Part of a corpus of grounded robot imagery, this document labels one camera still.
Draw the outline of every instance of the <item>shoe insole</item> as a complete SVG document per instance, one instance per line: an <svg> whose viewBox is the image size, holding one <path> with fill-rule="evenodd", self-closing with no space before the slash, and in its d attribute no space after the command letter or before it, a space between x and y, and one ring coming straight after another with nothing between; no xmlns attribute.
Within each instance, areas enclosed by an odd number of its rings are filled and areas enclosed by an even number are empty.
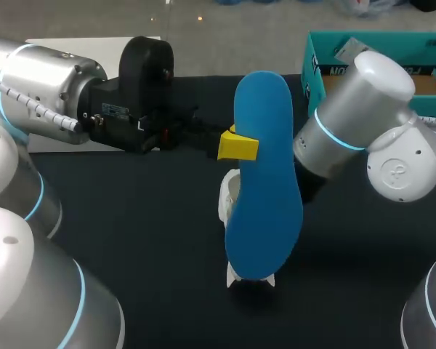
<svg viewBox="0 0 436 349"><path fill-rule="evenodd" d="M259 141L256 161L240 161L241 189L225 246L234 271L260 280L276 272L297 242L303 208L294 170L292 99L284 79L257 71L234 99L237 135Z"/></svg>

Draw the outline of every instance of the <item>silver robot arm segment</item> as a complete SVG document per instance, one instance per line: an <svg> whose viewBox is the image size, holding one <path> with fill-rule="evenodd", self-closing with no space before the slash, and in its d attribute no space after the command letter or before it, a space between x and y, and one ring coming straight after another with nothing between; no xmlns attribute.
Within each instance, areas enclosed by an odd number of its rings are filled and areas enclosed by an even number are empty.
<svg viewBox="0 0 436 349"><path fill-rule="evenodd" d="M367 173L375 190L389 200L407 202L436 186L436 127L413 111L408 123L391 129L368 147Z"/></svg>
<svg viewBox="0 0 436 349"><path fill-rule="evenodd" d="M79 97L93 81L106 78L103 68L89 58L0 39L0 117L21 140L34 133L85 143L88 134L74 132Z"/></svg>
<svg viewBox="0 0 436 349"><path fill-rule="evenodd" d="M0 349L121 349L118 300L75 260L0 208Z"/></svg>
<svg viewBox="0 0 436 349"><path fill-rule="evenodd" d="M33 165L25 144L13 139L9 128L0 118L0 207L51 238L62 220L60 200Z"/></svg>
<svg viewBox="0 0 436 349"><path fill-rule="evenodd" d="M428 194L436 185L436 119L410 110L414 94L412 78L396 62L359 54L294 140L302 199L363 150L370 153L371 184L384 197L402 202Z"/></svg>

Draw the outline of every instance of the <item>cardboard box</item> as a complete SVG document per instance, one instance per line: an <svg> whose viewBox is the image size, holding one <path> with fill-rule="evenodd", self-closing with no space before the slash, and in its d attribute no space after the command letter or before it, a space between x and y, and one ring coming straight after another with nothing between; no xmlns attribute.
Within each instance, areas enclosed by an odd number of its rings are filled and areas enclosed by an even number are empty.
<svg viewBox="0 0 436 349"><path fill-rule="evenodd" d="M352 37L403 66L416 85L411 108L421 116L436 116L436 33L352 31L309 33L302 87L310 115L345 74L347 65L336 54Z"/></svg>

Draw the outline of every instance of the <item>glowing blue ring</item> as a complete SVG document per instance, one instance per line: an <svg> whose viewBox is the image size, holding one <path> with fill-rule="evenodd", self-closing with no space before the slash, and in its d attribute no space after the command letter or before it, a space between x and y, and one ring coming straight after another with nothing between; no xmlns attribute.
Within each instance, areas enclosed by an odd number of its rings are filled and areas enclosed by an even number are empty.
<svg viewBox="0 0 436 349"><path fill-rule="evenodd" d="M428 275L427 275L427 280L424 284L424 299L427 303L427 310L428 310L428 314L429 314L429 318L431 319L431 322L433 323L433 325L435 325L436 328L436 318L431 310L431 306L429 305L429 298L428 298L428 281L429 281L429 276L431 275L431 271L433 270L433 268L435 267L435 264L433 264L433 266L431 267L431 269L429 269Z"/></svg>
<svg viewBox="0 0 436 349"><path fill-rule="evenodd" d="M353 145L347 144L346 142L342 142L338 137L333 135L329 130L324 127L324 125L321 123L320 119L318 118L317 110L315 109L315 120L318 122L318 126L325 132L328 137L330 137L334 142L338 143L339 145L342 145L344 148L350 149L351 151L364 151L365 148L360 147L354 147Z"/></svg>
<svg viewBox="0 0 436 349"><path fill-rule="evenodd" d="M7 60L12 59L14 56L16 56L20 51L22 51L23 49L27 48L27 47L32 47L35 46L34 44L24 44L20 47L18 47L15 51L13 51L12 53L9 54L9 56L7 57ZM2 67L0 69L0 82L3 81L5 75L5 68ZM5 111L3 109L3 105L1 103L1 92L0 92L0 114L3 117L3 119L5 119L5 121L8 123L8 125L11 126L11 129L9 129L8 131L12 134L12 136L14 137L18 137L20 138L24 143L28 142L28 136L26 133L24 133L23 131L21 131L20 129L14 127L12 125L11 122L9 122L7 116L5 115Z"/></svg>
<svg viewBox="0 0 436 349"><path fill-rule="evenodd" d="M82 273L81 267L75 260L74 263L76 264L76 267L78 267L79 276L81 277L81 299L79 300L78 310L76 311L76 315L74 316L73 323L71 324L68 333L65 335L65 338L63 338L60 345L57 346L57 349L65 349L65 346L69 343L76 328L78 327L79 320L81 320L82 310L84 309L84 302L86 301L86 282L84 280L84 274Z"/></svg>
<svg viewBox="0 0 436 349"><path fill-rule="evenodd" d="M31 210L31 212L29 212L29 214L25 217L24 220L28 220L29 218L31 218L33 216L34 213L36 213L37 209L41 205L42 198L44 197L44 179L42 178L42 175L39 172L37 172L37 174L39 175L39 178L41 180L41 193L39 194L39 198L37 199L37 202L34 205L34 208Z"/></svg>

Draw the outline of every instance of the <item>black tabletop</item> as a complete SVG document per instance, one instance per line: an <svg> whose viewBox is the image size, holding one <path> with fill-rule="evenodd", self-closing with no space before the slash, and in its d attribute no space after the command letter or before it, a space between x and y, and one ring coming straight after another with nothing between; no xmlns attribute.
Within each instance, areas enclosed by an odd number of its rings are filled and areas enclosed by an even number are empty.
<svg viewBox="0 0 436 349"><path fill-rule="evenodd" d="M184 103L224 126L240 76L178 78ZM307 118L298 76L287 76L295 128ZM436 260L436 190L399 204L377 194L366 156L304 208L304 227L276 287L226 288L219 186L235 162L178 148L41 153L58 192L54 241L104 283L124 309L126 346L402 348L400 315Z"/></svg>

